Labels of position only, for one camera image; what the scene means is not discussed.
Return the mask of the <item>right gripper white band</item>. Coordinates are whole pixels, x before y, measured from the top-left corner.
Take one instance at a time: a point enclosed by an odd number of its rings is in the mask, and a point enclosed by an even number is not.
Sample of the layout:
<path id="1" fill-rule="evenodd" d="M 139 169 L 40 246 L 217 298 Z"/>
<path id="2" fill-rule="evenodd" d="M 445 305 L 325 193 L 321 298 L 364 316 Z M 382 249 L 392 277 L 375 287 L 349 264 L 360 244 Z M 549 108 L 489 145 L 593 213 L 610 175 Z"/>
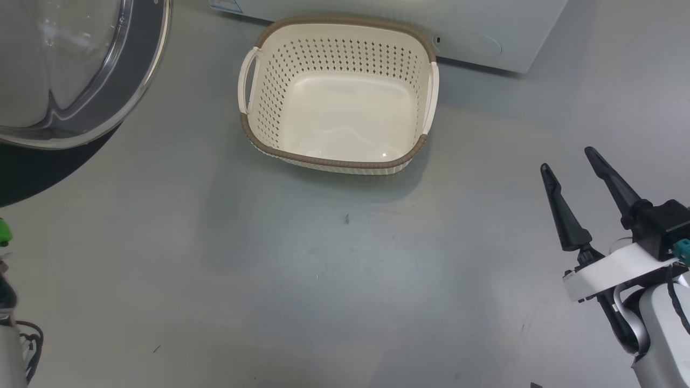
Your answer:
<path id="1" fill-rule="evenodd" d="M 595 174 L 604 181 L 613 197 L 621 214 L 622 226 L 633 230 L 638 213 L 651 208 L 651 202 L 641 198 L 596 148 L 586 147 L 584 152 Z M 566 252 L 577 251 L 577 267 L 563 276 L 571 301 L 589 300 L 617 287 L 648 289 L 664 284 L 668 274 L 675 279 L 688 272 L 688 266 L 678 258 L 656 260 L 637 243 L 619 248 L 607 256 L 599 253 L 590 244 L 593 240 L 591 234 L 580 225 L 562 196 L 561 184 L 549 164 L 541 165 L 540 174 L 560 246 Z"/>

